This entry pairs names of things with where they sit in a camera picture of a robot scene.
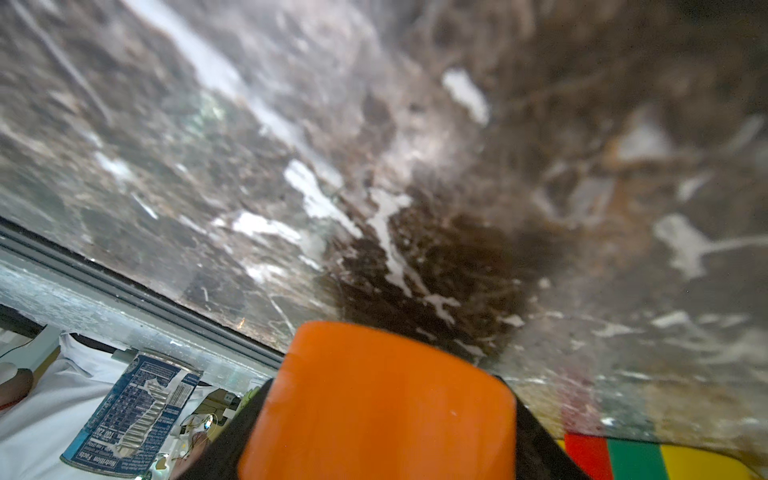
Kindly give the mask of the yellow square lego back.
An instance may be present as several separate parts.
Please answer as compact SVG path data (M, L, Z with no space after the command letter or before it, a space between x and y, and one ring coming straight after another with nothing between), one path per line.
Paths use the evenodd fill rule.
M741 461L705 450L661 445L670 480L756 480L760 476Z

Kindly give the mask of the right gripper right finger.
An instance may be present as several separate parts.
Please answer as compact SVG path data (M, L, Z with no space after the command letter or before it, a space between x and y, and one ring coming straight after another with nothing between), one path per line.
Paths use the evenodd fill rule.
M516 400L516 478L522 480L590 480L556 440Z

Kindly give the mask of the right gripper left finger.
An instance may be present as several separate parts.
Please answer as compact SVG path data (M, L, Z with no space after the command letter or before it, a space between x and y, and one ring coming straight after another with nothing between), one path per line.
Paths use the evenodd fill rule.
M237 480L238 465L257 424L273 380L243 399L240 410L218 437L193 460L188 461L174 479Z

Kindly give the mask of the red long lego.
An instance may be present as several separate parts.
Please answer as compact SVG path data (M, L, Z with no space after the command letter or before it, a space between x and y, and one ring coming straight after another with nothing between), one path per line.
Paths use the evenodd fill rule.
M607 440L603 437L566 433L565 451L593 480L613 480Z

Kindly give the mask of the orange round lego piece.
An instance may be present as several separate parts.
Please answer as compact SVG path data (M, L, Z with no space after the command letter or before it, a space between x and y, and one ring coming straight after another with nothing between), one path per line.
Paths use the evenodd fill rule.
M238 462L242 479L512 479L500 380L369 327L302 325Z

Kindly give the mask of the green long lego back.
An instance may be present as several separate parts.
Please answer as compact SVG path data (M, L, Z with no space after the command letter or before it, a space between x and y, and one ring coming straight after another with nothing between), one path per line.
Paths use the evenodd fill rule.
M668 480L658 444L608 439L607 448L615 480Z

